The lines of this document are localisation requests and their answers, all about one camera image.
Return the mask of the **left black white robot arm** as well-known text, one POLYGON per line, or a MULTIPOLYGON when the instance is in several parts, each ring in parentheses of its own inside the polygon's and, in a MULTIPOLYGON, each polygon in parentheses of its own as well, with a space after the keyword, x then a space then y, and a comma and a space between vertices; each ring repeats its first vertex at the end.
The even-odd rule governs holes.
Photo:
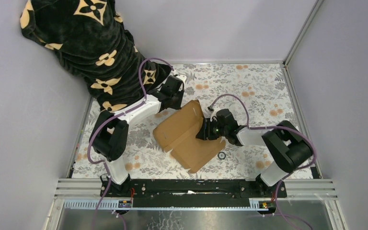
POLYGON ((129 129, 143 119, 167 108, 181 109, 187 77, 173 74, 150 90, 137 102, 120 111, 106 108, 100 113, 90 137, 89 149, 100 155, 101 162, 113 182, 111 191, 118 197, 129 192, 129 173, 122 155, 125 152, 129 129))

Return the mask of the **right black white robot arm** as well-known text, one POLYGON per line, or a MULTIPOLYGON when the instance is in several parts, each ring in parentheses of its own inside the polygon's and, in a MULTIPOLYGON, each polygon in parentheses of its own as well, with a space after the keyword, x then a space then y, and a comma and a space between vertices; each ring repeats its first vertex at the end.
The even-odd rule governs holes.
POLYGON ((256 177, 255 189, 262 197, 270 196, 275 190, 275 184, 314 155, 306 137, 287 120, 276 126, 241 126, 229 109, 222 109, 214 117, 204 118, 196 134, 200 140, 217 140, 220 137, 235 146, 267 147, 274 161, 256 177))

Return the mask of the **brown cardboard box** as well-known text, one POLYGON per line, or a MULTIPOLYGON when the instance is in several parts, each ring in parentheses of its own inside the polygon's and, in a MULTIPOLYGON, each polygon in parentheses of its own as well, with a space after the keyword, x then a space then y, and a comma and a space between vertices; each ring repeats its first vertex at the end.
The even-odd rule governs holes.
POLYGON ((199 100, 191 100, 153 130, 153 136, 162 150, 169 152, 189 173, 198 172, 226 146, 223 138, 196 138, 203 118, 199 100))

